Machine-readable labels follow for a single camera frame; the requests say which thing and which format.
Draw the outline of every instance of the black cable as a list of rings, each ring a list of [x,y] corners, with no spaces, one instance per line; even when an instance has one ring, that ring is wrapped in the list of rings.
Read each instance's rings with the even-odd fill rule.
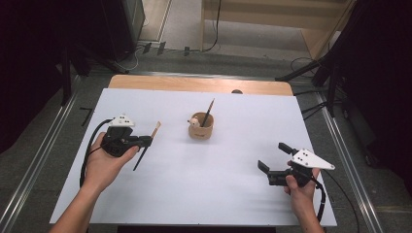
[[[88,157],[89,157],[93,152],[95,152],[96,150],[100,149],[100,148],[98,148],[98,149],[96,149],[96,150],[94,150],[94,151],[88,152],[88,151],[90,150],[90,148],[91,148],[91,144],[93,143],[94,137],[96,136],[97,131],[103,126],[103,124],[109,123],[110,121],[112,121],[112,120],[111,120],[111,119],[105,119],[105,120],[103,120],[99,125],[97,125],[96,129],[94,129],[94,132],[93,132],[93,134],[92,134],[91,137],[90,137],[90,140],[88,141],[88,145],[87,145],[87,149],[86,149],[86,153],[85,153],[85,159],[83,160],[82,171],[81,171],[81,174],[80,174],[80,187],[82,187],[82,186],[83,186],[83,183],[85,182],[85,174],[86,174],[86,166],[87,166]]]
[[[326,101],[325,101],[325,102],[322,102],[322,103],[320,103],[320,104],[318,104],[318,105],[315,105],[314,107],[311,107],[311,108],[309,108],[309,109],[302,110],[301,113],[302,113],[302,114],[306,114],[307,112],[309,112],[309,111],[311,111],[311,110],[314,110],[314,109],[316,109],[316,108],[318,108],[318,107],[322,107],[322,106],[325,106],[325,105],[326,105]]]
[[[314,61],[314,59],[312,59],[312,58],[303,57],[303,56],[296,58],[295,60],[293,60],[293,61],[291,62],[291,70],[292,70],[293,72],[295,71],[295,70],[293,69],[293,64],[295,63],[296,60],[299,60],[299,59],[308,59],[308,60],[310,60],[310,61]],[[303,77],[303,78],[313,78],[313,77],[315,77],[315,73],[313,73],[312,70],[310,70],[309,72],[312,73],[313,76],[304,76],[304,75],[300,75],[300,76]]]
[[[209,51],[211,50],[216,43],[218,42],[218,38],[219,38],[219,18],[221,17],[221,5],[222,5],[222,0],[219,1],[219,8],[218,8],[218,18],[216,19],[216,39],[215,39],[215,43],[213,43],[213,46],[211,46],[210,48],[203,50],[203,51]]]
[[[319,93],[319,92],[323,92],[323,90],[306,90],[306,91],[294,93],[293,96],[298,96],[298,95],[308,94],[308,93]]]
[[[319,183],[315,179],[315,177],[312,177],[311,180],[312,180],[312,182],[314,182],[316,184],[316,189],[320,189],[321,192],[322,192],[321,204],[319,206],[318,215],[317,215],[318,221],[321,222],[322,215],[324,214],[324,209],[325,209],[326,193],[325,193],[325,190],[324,190],[324,186],[321,183]]]
[[[360,230],[361,230],[360,220],[358,219],[358,215],[357,215],[357,212],[355,210],[354,204],[352,203],[351,199],[349,199],[348,194],[345,192],[343,187],[337,182],[337,180],[327,170],[324,170],[324,172],[326,172],[327,175],[330,176],[330,178],[336,183],[336,185],[339,187],[339,189],[342,191],[343,195],[345,195],[346,199],[348,200],[349,204],[351,205],[352,211],[353,211],[354,216],[355,216],[355,221],[357,222],[357,232],[359,233]]]
[[[315,113],[317,113],[318,111],[320,111],[322,108],[324,108],[326,105],[319,107],[315,112],[313,112],[312,114],[310,114],[309,116],[306,116],[303,120],[308,119],[309,117],[313,116]]]
[[[300,176],[309,179],[310,181],[314,182],[316,184],[316,189],[320,189],[322,192],[322,197],[321,197],[321,204],[319,206],[318,214],[317,214],[317,219],[319,222],[322,220],[322,215],[324,214],[324,208],[325,208],[325,202],[326,202],[326,193],[324,186],[316,180],[316,178],[313,176],[313,174],[309,177],[309,175],[306,175],[305,173],[302,173],[298,170],[294,170],[297,174]]]

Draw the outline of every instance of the gray floor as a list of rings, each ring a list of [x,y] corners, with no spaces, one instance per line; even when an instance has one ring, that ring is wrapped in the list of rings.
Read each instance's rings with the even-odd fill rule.
[[[179,3],[181,1],[173,1],[175,7],[179,6]],[[171,29],[173,25],[168,25],[169,27],[166,27],[165,30],[173,31]],[[255,43],[260,45],[263,48],[262,50],[259,48],[252,50],[247,46],[250,42],[255,42],[255,38],[238,38],[240,46],[236,48],[226,47],[226,44],[230,44],[230,40],[226,39],[225,41],[222,39],[220,41],[222,43],[220,44],[220,51],[210,53],[192,52],[189,56],[183,56],[181,51],[174,50],[167,50],[163,55],[157,55],[156,49],[152,49],[145,54],[138,51],[136,56],[139,65],[131,71],[131,74],[159,72],[159,74],[225,75],[231,76],[233,79],[272,80],[274,77],[281,77],[290,73],[292,71],[292,61],[300,56],[306,56],[304,53],[307,52],[300,44],[301,40],[294,29],[283,30],[283,33],[285,33],[283,35],[292,35],[294,33],[296,36],[294,37],[295,47],[278,43],[278,49],[281,51],[270,50],[273,53],[266,56],[261,53],[265,48],[263,46],[265,45],[264,42]],[[174,37],[180,38],[182,35],[186,37],[187,34],[178,34]],[[281,42],[290,41],[282,37],[276,40]],[[172,39],[168,39],[167,44],[173,45],[173,43]],[[307,61],[299,60],[294,62],[292,67],[294,69],[298,68],[304,65],[305,62]],[[122,63],[123,66],[127,67],[132,67],[134,64],[134,56],[130,56]],[[87,111],[81,110],[81,108],[94,108],[101,90],[107,87],[110,78],[114,75],[108,69],[93,61],[90,61],[90,65],[92,66],[90,75],[88,77],[79,77],[79,85],[76,87],[77,95],[73,99],[70,113],[53,142],[47,159],[42,164],[44,166],[38,174],[36,182],[31,187],[26,199],[22,200],[24,205],[20,211],[17,210],[17,219],[10,232],[45,232],[50,227],[49,220],[58,199],[59,191],[64,185],[86,131],[87,125],[82,126],[82,124],[86,119]],[[310,78],[299,77],[291,81],[290,84],[293,92],[315,89],[310,84]],[[46,137],[52,121],[61,110],[59,106],[61,97],[61,92],[57,92],[45,109],[33,119],[18,141],[9,150],[0,154],[1,213],[6,210],[30,163],[35,158],[37,149]],[[297,100],[302,110],[318,104],[315,93],[299,95]],[[402,180],[390,170],[373,169],[366,165],[364,152],[350,122],[340,114],[339,106],[335,107],[335,112],[337,113],[336,121],[340,133],[345,139],[364,188],[374,205],[383,231],[412,232],[412,224],[409,221],[412,217],[412,200],[406,192]],[[327,192],[332,201],[332,208],[338,223],[338,226],[328,228],[327,232],[356,232],[355,213],[360,221],[360,232],[369,232],[354,190],[352,190],[336,146],[330,136],[323,113],[318,112],[305,122],[315,153],[324,155],[327,160],[336,165],[336,170],[330,172],[330,174],[345,191],[343,192],[331,177],[324,175]],[[345,194],[349,196],[350,202],[346,199]],[[277,230],[278,232],[300,232],[298,227],[280,227]],[[90,226],[89,232],[116,232],[116,226],[96,224]]]

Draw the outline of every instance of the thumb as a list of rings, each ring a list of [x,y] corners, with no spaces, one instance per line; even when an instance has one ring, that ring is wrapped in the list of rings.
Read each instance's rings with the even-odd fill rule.
[[[137,151],[139,150],[139,147],[134,146],[132,148],[129,148],[120,158],[119,158],[119,162],[121,163],[121,166],[123,166],[124,164],[126,164],[128,161],[130,161],[134,155],[137,153]]]

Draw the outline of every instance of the paintbrush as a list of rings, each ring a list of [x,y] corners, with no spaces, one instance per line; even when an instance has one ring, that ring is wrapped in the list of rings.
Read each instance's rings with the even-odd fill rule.
[[[207,113],[206,113],[206,115],[205,115],[205,118],[203,119],[203,122],[202,122],[202,124],[200,125],[200,127],[205,126],[205,123],[206,123],[207,117],[209,117],[210,110],[212,109],[213,102],[215,102],[215,98],[213,98],[212,103],[210,103],[209,109],[207,110]]]

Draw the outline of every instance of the cable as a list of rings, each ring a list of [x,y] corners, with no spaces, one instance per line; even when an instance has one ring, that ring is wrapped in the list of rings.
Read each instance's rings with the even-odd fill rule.
[[[325,190],[324,190],[324,186],[321,183],[319,183],[315,179],[315,177],[312,177],[311,180],[312,180],[312,182],[314,182],[316,184],[316,189],[320,189],[321,192],[322,192],[321,204],[319,206],[318,215],[317,215],[318,221],[321,222],[322,215],[324,214],[324,208],[325,208],[325,202],[326,202],[326,193],[325,193]]]
[[[301,95],[301,94],[308,94],[308,93],[319,93],[319,92],[323,92],[323,91],[325,91],[325,90],[306,90],[306,91],[297,92],[293,96],[297,96],[297,95]]]
[[[313,112],[312,114],[310,114],[309,116],[305,117],[303,120],[308,119],[309,117],[313,116],[315,113],[317,113],[319,110],[321,110],[322,108],[324,108],[326,105],[319,107],[315,112]]]
[[[211,46],[210,48],[203,50],[203,51],[209,51],[211,50],[216,43],[218,42],[218,38],[219,38],[219,18],[221,17],[221,5],[222,5],[222,0],[219,0],[219,8],[218,8],[218,18],[216,19],[216,39],[215,39],[215,43],[213,43],[213,46]]]
[[[94,129],[93,134],[92,134],[91,137],[90,137],[90,140],[88,141],[88,145],[87,145],[87,149],[86,149],[86,154],[85,154],[85,159],[83,160],[82,171],[81,171],[81,174],[80,174],[80,187],[82,187],[82,186],[83,186],[83,183],[85,182],[85,174],[86,174],[86,166],[87,166],[88,157],[89,157],[93,152],[95,152],[96,150],[100,149],[100,148],[98,148],[98,149],[96,149],[96,150],[93,150],[93,151],[89,152],[89,151],[90,151],[90,148],[91,148],[91,144],[93,143],[94,137],[96,136],[97,131],[103,126],[103,124],[109,123],[110,121],[112,121],[112,120],[111,120],[111,119],[105,119],[105,120],[103,120],[99,125],[97,125],[97,127]]]
[[[126,71],[131,71],[131,70],[135,69],[139,65],[139,60],[137,59],[137,51],[141,50],[142,48],[143,47],[140,47],[140,48],[137,47],[136,51],[134,52],[134,58],[136,59],[136,64],[133,66],[133,68],[125,68],[125,67],[121,66],[120,64],[118,64],[117,62],[116,62],[116,64],[118,66],[120,66],[122,69],[126,70]]]
[[[330,176],[330,178],[336,183],[336,185],[340,188],[343,195],[345,195],[346,199],[348,200],[349,204],[351,205],[352,211],[354,212],[355,221],[357,222],[357,232],[359,233],[360,232],[360,220],[358,219],[358,215],[357,215],[357,212],[355,210],[354,204],[352,203],[351,199],[349,199],[348,194],[345,192],[343,187],[337,182],[337,180],[327,170],[323,170],[323,171],[326,172],[327,175]]]
[[[309,58],[309,57],[298,57],[297,59],[295,59],[295,60],[293,60],[292,62],[291,62],[291,70],[294,72],[295,70],[293,69],[293,63],[296,61],[296,60],[299,60],[299,59],[308,59],[308,60],[310,60],[310,61],[315,61],[314,59],[312,59],[312,58]],[[315,73],[313,73],[313,71],[312,70],[310,70],[310,72],[313,74],[313,76],[304,76],[304,75],[300,75],[301,77],[303,77],[303,78],[313,78],[313,77],[315,77]]]
[[[145,21],[143,22],[143,27],[149,25],[149,20],[145,17]]]

